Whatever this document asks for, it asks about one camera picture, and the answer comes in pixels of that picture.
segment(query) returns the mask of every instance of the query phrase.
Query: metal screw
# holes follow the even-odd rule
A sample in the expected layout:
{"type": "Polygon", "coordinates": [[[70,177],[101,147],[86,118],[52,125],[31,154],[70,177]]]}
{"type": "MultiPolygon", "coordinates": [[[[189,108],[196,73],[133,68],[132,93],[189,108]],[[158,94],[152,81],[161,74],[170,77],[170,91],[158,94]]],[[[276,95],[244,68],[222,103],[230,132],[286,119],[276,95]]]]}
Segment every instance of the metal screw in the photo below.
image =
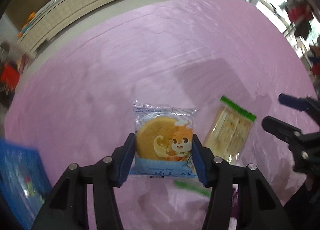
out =
{"type": "Polygon", "coordinates": [[[249,168],[250,170],[256,170],[256,169],[257,169],[257,166],[256,166],[255,164],[249,164],[249,165],[248,165],[248,168],[249,168]]]}
{"type": "Polygon", "coordinates": [[[71,170],[74,170],[74,169],[76,169],[78,167],[78,165],[76,164],[76,163],[71,163],[70,165],[69,165],[69,169],[71,169],[71,170]]]}
{"type": "Polygon", "coordinates": [[[107,156],[107,157],[103,158],[103,162],[104,163],[110,163],[111,161],[112,161],[112,157],[110,157],[110,156],[107,156]]]}
{"type": "Polygon", "coordinates": [[[308,159],[309,158],[308,153],[306,153],[305,151],[301,152],[301,156],[303,157],[303,159],[308,159]]]}
{"type": "Polygon", "coordinates": [[[301,136],[301,133],[298,131],[294,131],[293,134],[296,135],[297,137],[301,136]]]}
{"type": "Polygon", "coordinates": [[[213,161],[215,163],[221,163],[223,161],[223,159],[221,157],[214,157],[213,161]]]}

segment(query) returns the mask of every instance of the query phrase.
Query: pink fabric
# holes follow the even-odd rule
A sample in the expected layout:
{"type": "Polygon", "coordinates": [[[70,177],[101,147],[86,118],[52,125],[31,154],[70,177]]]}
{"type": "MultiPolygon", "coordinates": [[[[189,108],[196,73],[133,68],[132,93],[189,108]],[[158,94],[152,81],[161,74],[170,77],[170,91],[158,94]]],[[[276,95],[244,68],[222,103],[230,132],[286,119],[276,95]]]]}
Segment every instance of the pink fabric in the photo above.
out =
{"type": "MultiPolygon", "coordinates": [[[[222,94],[257,115],[240,164],[257,164],[282,202],[304,181],[288,146],[263,131],[267,115],[304,133],[305,114],[281,93],[316,97],[294,50],[242,0],[175,0],[114,17],[49,59],[15,96],[7,139],[40,151],[55,184],[68,164],[94,164],[134,131],[132,102],[195,107],[195,132],[209,130],[222,94]]],[[[116,189],[124,229],[200,229],[208,200],[175,190],[171,179],[129,178],[116,189]]],[[[95,228],[89,202],[91,228],[95,228]]]]}

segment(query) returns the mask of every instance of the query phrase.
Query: purple object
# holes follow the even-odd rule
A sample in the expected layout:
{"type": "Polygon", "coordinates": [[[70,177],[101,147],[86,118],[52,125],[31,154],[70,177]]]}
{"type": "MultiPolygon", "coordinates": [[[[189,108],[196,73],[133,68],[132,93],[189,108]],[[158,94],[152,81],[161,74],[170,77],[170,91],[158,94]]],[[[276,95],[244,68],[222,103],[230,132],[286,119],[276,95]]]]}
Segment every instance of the purple object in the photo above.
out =
{"type": "MultiPolygon", "coordinates": [[[[134,99],[199,108],[194,131],[203,141],[226,95],[257,116],[240,164],[256,164],[286,202],[305,177],[292,171],[287,144],[261,121],[271,115],[304,133],[319,127],[280,105],[281,93],[316,98],[294,50],[253,5],[167,1],[114,17],[64,46],[16,94],[5,135],[39,149],[54,185],[70,163],[94,164],[123,145],[134,132],[134,99]]],[[[164,178],[129,177],[115,194],[130,230],[199,229],[208,205],[208,198],[164,178]]],[[[92,201],[88,210],[94,229],[92,201]]]]}

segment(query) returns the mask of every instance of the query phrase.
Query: orange cartoon character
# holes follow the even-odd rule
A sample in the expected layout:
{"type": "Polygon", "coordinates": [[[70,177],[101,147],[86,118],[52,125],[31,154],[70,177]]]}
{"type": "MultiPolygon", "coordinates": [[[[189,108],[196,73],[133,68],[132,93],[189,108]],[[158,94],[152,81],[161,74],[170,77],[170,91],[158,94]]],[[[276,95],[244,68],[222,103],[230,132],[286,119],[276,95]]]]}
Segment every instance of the orange cartoon character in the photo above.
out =
{"type": "Polygon", "coordinates": [[[192,149],[193,129],[187,128],[189,121],[186,120],[179,120],[174,125],[171,147],[176,155],[171,158],[174,161],[186,161],[192,149]]]}

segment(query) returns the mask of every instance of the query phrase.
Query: plastic wrapper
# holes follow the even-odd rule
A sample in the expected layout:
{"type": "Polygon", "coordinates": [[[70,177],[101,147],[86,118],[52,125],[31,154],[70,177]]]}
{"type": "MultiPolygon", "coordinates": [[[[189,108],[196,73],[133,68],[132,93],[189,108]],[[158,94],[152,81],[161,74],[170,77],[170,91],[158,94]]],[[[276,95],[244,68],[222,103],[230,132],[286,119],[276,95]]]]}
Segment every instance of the plastic wrapper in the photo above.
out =
{"type": "Polygon", "coordinates": [[[0,141],[0,191],[24,229],[31,229],[52,187],[39,153],[0,141]]]}
{"type": "Polygon", "coordinates": [[[220,99],[221,107],[208,132],[204,146],[234,165],[248,138],[256,116],[242,109],[225,96],[220,99]]]}
{"type": "Polygon", "coordinates": [[[196,110],[133,104],[135,164],[130,174],[196,177],[192,163],[193,117],[196,110]]]}

